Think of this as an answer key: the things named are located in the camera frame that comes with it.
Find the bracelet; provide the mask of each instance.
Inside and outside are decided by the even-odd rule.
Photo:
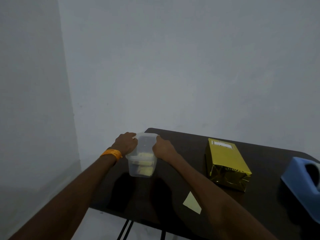
[[[118,150],[106,149],[105,152],[101,154],[101,156],[107,155],[107,154],[112,154],[113,156],[115,156],[117,161],[119,161],[119,159],[122,158],[121,152]]]

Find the forearm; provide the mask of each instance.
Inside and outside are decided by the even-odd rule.
[[[115,164],[113,155],[104,155],[74,179],[10,240],[71,239],[84,217],[94,190]]]
[[[190,185],[221,239],[276,239],[246,209],[192,168],[181,155],[172,157],[168,162]]]

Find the gold wrapped box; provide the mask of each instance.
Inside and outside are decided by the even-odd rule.
[[[235,144],[209,138],[205,158],[207,177],[211,181],[246,191],[252,173]]]

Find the dark brown table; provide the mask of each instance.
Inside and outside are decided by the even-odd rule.
[[[154,128],[146,132],[170,140],[194,169],[206,175],[204,154],[208,137]],[[245,193],[223,188],[226,193],[279,240],[319,239],[316,234],[320,234],[320,225],[280,179],[292,157],[316,161],[313,157],[297,151],[219,140],[234,143],[252,172]],[[189,239],[215,238],[204,211],[199,215],[182,205],[190,187],[169,164],[158,159],[151,178],[131,177],[128,172],[127,160],[120,160],[103,179],[90,207]]]

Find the person's left hand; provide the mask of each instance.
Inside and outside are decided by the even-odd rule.
[[[114,144],[109,149],[115,149],[121,152],[121,155],[125,155],[132,152],[138,145],[138,140],[136,138],[132,139],[136,133],[126,132],[118,136]]]

